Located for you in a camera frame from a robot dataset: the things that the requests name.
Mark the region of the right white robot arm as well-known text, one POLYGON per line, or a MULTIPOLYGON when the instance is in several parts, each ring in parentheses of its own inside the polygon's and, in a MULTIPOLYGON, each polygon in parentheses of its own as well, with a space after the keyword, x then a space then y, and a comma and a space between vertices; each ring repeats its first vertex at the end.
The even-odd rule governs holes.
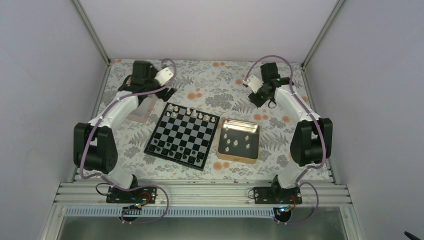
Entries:
POLYGON ((281 77, 275 62, 260 67, 261 78, 248 73, 243 84, 251 89, 249 100, 257 107, 266 101, 282 106, 297 121, 290 143, 291 161, 277 174, 270 196, 282 204, 302 186, 300 180, 312 169, 320 169, 331 155, 333 123, 315 113, 297 94, 293 77, 281 77))

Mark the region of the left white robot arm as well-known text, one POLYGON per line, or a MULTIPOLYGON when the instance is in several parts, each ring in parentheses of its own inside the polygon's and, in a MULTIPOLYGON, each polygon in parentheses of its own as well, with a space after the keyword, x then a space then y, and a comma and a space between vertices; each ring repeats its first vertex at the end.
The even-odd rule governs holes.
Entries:
POLYGON ((84 180, 99 177, 119 196, 131 203, 139 197, 137 178, 118 163, 114 132, 127 116, 139 108, 150 95, 168 100, 175 89, 172 82, 177 66, 157 69, 149 61, 136 60, 132 73, 122 82, 113 100, 96 117, 87 123, 79 122, 73 130, 73 162, 84 180))

